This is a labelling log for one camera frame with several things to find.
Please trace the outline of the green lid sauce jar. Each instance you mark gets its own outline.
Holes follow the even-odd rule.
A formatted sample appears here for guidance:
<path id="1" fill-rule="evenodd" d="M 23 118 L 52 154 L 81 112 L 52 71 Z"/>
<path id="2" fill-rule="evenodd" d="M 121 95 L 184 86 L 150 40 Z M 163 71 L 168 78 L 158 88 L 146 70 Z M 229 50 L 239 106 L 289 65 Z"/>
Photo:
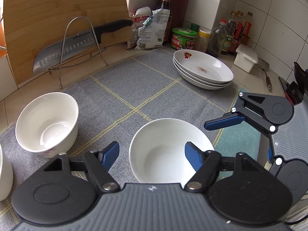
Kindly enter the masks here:
<path id="1" fill-rule="evenodd" d="M 186 28 L 173 28 L 171 47 L 175 50 L 194 49 L 198 33 Z"/>

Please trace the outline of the dark soy sauce bottle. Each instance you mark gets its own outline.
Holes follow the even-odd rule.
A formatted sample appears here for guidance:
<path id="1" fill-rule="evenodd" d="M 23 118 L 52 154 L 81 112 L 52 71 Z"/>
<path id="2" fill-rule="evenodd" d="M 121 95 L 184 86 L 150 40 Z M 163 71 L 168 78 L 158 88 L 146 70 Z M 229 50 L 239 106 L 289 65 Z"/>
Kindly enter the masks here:
<path id="1" fill-rule="evenodd" d="M 171 0 L 161 0 L 161 4 L 158 6 L 159 9 L 162 9 L 162 15 L 164 18 L 164 23 L 166 24 L 166 28 L 164 31 L 164 38 L 163 43 L 166 43 L 168 40 L 168 35 L 170 31 L 170 25 L 172 20 L 172 12 L 170 8 L 170 1 Z"/>

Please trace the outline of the white floral plate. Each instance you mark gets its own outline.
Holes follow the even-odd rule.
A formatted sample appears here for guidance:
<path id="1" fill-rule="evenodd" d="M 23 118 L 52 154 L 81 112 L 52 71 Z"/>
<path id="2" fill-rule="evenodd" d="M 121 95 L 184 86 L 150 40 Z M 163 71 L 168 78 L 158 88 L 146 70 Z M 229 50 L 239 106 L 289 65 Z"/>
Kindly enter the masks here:
<path id="1" fill-rule="evenodd" d="M 205 85 L 209 85 L 209 86 L 212 86 L 212 87 L 227 87 L 229 85 L 231 85 L 232 82 L 228 82 L 226 84 L 213 84 L 211 82 L 207 82 L 207 81 L 203 81 L 197 77 L 194 77 L 192 74 L 189 74 L 188 72 L 186 72 L 184 69 L 182 69 L 178 63 L 173 59 L 173 64 L 175 65 L 175 67 L 183 74 L 185 74 L 186 76 L 188 76 L 189 78 L 193 79 L 193 80 L 196 80 L 200 83 L 203 83 Z"/>
<path id="2" fill-rule="evenodd" d="M 234 78 L 227 65 L 206 53 L 181 49 L 175 51 L 173 57 L 180 68 L 202 81 L 226 84 Z"/>
<path id="3" fill-rule="evenodd" d="M 223 86 L 216 86 L 216 85 L 207 85 L 207 84 L 204 84 L 204 83 L 201 83 L 201 82 L 198 82 L 192 78 L 189 78 L 189 76 L 187 76 L 186 74 L 184 74 L 182 71 L 180 71 L 180 69 L 177 67 L 177 65 L 175 65 L 175 68 L 177 69 L 178 73 L 180 74 L 180 76 L 186 80 L 187 82 L 189 82 L 190 84 L 192 85 L 195 85 L 199 88 L 202 88 L 202 89 L 206 89 L 206 90 L 219 90 L 219 89 L 222 89 L 222 88 L 226 88 L 228 87 L 229 85 L 231 85 L 230 83 L 226 84 L 226 85 L 223 85 Z"/>

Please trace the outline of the white plastic container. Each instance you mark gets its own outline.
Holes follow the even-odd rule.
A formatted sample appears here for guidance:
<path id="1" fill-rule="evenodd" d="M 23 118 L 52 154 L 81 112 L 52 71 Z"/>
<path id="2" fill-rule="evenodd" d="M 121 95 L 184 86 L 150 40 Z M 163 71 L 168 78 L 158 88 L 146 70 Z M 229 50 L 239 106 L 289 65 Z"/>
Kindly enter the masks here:
<path id="1" fill-rule="evenodd" d="M 234 65 L 243 71 L 250 73 L 255 64 L 258 64 L 258 56 L 251 48 L 240 44 L 236 51 Z"/>

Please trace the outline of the yellow lid spice jar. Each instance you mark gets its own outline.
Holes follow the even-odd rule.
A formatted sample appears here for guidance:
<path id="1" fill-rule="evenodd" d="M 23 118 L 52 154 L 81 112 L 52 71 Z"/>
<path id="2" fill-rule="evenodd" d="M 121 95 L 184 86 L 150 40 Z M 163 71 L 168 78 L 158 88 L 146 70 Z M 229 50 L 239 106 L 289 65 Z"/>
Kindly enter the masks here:
<path id="1" fill-rule="evenodd" d="M 210 37 L 211 37 L 211 33 L 209 31 L 200 29 L 198 32 L 198 36 L 195 42 L 194 49 L 205 53 Z"/>

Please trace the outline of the white bowl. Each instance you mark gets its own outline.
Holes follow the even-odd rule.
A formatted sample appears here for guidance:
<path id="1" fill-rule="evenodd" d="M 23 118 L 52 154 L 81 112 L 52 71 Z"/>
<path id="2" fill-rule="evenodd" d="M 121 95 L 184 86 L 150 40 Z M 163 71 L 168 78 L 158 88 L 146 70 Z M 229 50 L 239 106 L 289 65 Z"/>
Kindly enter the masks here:
<path id="1" fill-rule="evenodd" d="M 67 93 L 51 92 L 31 101 L 20 113 L 15 136 L 26 151 L 52 158 L 68 152 L 78 134 L 79 107 Z"/>
<path id="2" fill-rule="evenodd" d="M 7 158 L 6 154 L 4 153 L 2 147 L 0 147 L 0 157 L 1 157 L 1 178 L 0 178 L 0 201 L 5 200 L 12 189 L 13 186 L 13 168 L 12 165 Z"/>
<path id="3" fill-rule="evenodd" d="M 162 118 L 142 126 L 129 150 L 131 170 L 138 182 L 184 186 L 195 174 L 185 157 L 185 144 L 189 141 L 202 151 L 213 150 L 208 137 L 186 121 Z"/>

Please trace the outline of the orange cooking wine jug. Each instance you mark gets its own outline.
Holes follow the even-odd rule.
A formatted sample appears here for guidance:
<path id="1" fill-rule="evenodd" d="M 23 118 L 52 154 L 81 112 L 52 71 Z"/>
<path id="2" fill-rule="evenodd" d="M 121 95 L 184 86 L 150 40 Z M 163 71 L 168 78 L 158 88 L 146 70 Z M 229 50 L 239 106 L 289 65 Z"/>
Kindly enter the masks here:
<path id="1" fill-rule="evenodd" d="M 0 58 L 4 57 L 7 54 L 6 48 L 6 40 L 5 40 L 5 33 L 4 33 L 4 19 L 3 19 L 3 10 L 1 8 L 1 24 L 0 24 Z"/>

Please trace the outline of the dark knife block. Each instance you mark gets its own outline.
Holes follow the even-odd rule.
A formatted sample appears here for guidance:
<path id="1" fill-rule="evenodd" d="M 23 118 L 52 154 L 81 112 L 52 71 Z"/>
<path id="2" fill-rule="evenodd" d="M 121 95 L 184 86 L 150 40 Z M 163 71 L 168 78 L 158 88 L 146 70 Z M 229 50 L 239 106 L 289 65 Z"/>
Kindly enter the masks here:
<path id="1" fill-rule="evenodd" d="M 204 24 L 205 2 L 202 0 L 171 0 L 170 31 L 186 26 L 198 30 Z"/>

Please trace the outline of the red white snack bag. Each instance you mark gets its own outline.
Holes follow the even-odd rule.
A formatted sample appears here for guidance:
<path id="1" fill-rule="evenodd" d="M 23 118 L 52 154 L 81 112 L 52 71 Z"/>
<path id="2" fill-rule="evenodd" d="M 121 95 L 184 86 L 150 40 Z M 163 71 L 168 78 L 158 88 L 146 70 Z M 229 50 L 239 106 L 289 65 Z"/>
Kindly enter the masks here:
<path id="1" fill-rule="evenodd" d="M 127 49 L 132 49 L 136 46 L 137 40 L 139 38 L 138 36 L 138 30 L 143 26 L 144 21 L 151 17 L 152 11 L 150 7 L 142 7 L 139 8 L 137 11 L 134 12 L 134 14 L 131 14 L 131 21 L 133 22 L 131 26 L 131 30 L 133 33 L 133 39 L 127 41 Z"/>

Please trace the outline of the grey blue kitchen towel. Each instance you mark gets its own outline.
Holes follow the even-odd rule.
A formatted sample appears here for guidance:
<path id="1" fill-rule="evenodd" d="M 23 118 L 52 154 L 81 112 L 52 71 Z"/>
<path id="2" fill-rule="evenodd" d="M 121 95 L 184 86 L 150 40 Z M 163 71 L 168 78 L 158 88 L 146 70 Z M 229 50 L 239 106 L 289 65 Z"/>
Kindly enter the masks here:
<path id="1" fill-rule="evenodd" d="M 78 135 L 69 150 L 77 157 L 90 150 L 102 150 L 110 142 L 120 144 L 120 156 L 110 173 L 122 186 L 137 182 L 131 172 L 128 153 L 134 134 L 146 123 L 176 118 L 200 129 L 213 147 L 225 156 L 243 151 L 256 159 L 260 133 L 247 123 L 225 130 L 206 131 L 208 119 L 231 110 L 239 92 L 248 92 L 231 83 L 220 90 L 205 90 L 185 81 L 173 66 L 171 48 L 149 51 L 127 58 L 76 82 L 63 92 L 78 103 Z M 1 147 L 12 162 L 13 189 L 48 159 L 23 150 L 15 137 L 15 124 L 1 128 Z"/>

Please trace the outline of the metal spatula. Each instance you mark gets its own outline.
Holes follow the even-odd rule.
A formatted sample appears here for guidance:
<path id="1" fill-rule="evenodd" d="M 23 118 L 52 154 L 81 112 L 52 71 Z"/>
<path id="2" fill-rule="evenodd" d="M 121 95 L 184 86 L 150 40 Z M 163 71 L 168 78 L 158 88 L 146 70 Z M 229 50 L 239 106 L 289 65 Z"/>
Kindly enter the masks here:
<path id="1" fill-rule="evenodd" d="M 266 87 L 267 87 L 268 91 L 270 93 L 272 93 L 273 87 L 272 87 L 272 84 L 271 84 L 271 79 L 270 79 L 269 75 L 267 74 L 267 71 L 269 70 L 269 64 L 265 60 L 258 58 L 258 66 L 265 74 Z"/>

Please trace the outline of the white seasoning bag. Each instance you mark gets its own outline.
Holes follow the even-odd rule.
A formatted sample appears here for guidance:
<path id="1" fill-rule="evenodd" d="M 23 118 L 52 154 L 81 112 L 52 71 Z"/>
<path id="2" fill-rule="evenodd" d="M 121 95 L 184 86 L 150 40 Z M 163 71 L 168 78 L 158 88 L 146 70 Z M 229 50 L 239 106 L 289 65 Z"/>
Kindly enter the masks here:
<path id="1" fill-rule="evenodd" d="M 163 44 L 166 24 L 162 15 L 162 9 L 152 11 L 152 16 L 147 18 L 143 26 L 138 30 L 138 40 L 135 49 L 160 48 Z"/>

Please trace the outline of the bamboo cutting board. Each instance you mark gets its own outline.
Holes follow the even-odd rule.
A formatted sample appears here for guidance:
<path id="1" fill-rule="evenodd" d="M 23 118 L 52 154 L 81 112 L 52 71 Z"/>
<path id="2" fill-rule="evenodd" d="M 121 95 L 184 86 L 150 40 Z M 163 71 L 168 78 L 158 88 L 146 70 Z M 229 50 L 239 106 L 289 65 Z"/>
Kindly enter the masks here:
<path id="1" fill-rule="evenodd" d="M 33 64 L 45 47 L 68 33 L 128 19 L 126 0 L 4 0 L 4 33 L 17 85 L 33 77 Z"/>

